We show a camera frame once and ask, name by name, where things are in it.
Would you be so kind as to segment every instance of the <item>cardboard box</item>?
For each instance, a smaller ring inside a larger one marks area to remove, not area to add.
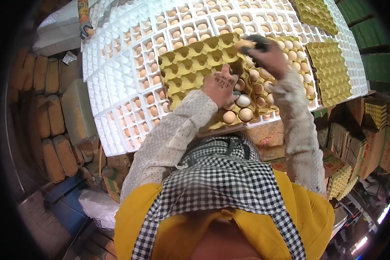
[[[107,192],[118,203],[120,203],[121,187],[129,170],[129,167],[105,167],[103,169],[103,178]]]

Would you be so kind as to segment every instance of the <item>hand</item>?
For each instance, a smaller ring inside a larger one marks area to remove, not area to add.
[[[234,86],[238,76],[229,73],[229,65],[224,64],[221,71],[210,74],[204,78],[202,91],[218,106],[218,109],[235,101],[239,95],[234,95]]]
[[[261,52],[258,49],[249,49],[247,53],[254,59],[254,62],[258,63],[263,69],[266,69],[276,80],[281,80],[286,73],[287,62],[277,43],[273,40],[269,42],[267,52]]]

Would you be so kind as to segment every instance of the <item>white foam egg tray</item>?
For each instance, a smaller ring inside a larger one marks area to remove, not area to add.
[[[237,17],[237,23],[229,20],[232,16]],[[219,26],[216,19],[226,23]],[[361,90],[364,88],[361,75],[365,81],[364,67],[361,58],[356,56],[352,34],[338,26],[340,33],[333,37],[322,29],[301,24],[288,0],[100,0],[90,8],[90,21],[96,30],[92,37],[82,41],[83,78],[87,81],[91,109],[107,156],[138,150],[155,122],[168,114],[162,105],[169,101],[159,95],[164,90],[163,84],[154,82],[160,77],[159,51],[173,50],[177,42],[187,45],[191,38],[201,40],[204,34],[219,35],[223,29],[234,32],[235,28],[241,28],[242,38],[251,34],[273,39],[300,36],[303,45],[334,39],[343,49],[354,96],[364,91]],[[205,24],[206,29],[198,29],[200,24]],[[185,32],[187,27],[192,28],[190,33]],[[155,99],[153,104],[147,101],[149,95]],[[316,98],[309,109],[313,111],[318,106]],[[153,107],[157,116],[150,112]],[[280,120],[279,115],[271,112],[255,121],[203,132],[199,136],[234,132],[276,120]]]

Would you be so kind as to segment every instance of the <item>person's arm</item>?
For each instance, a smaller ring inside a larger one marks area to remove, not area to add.
[[[134,155],[123,182],[120,202],[141,185],[161,184],[163,174],[179,163],[199,128],[205,126],[219,108],[238,97],[232,94],[237,79],[229,74],[229,65],[223,65],[222,71],[205,78],[202,90],[191,91],[153,128]]]
[[[326,198],[323,153],[319,149],[314,117],[308,109],[309,101],[298,73],[288,68],[275,41],[268,52],[250,49],[248,53],[277,79],[273,95],[284,124],[287,175],[292,182]]]

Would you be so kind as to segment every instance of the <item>white egg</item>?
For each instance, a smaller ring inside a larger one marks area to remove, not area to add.
[[[285,41],[284,42],[284,46],[288,49],[292,49],[293,48],[293,43],[291,41]]]
[[[251,99],[247,94],[241,94],[235,102],[239,107],[247,107],[251,104]]]
[[[304,60],[305,59],[305,53],[302,52],[302,51],[297,51],[296,55],[299,58],[299,60]]]

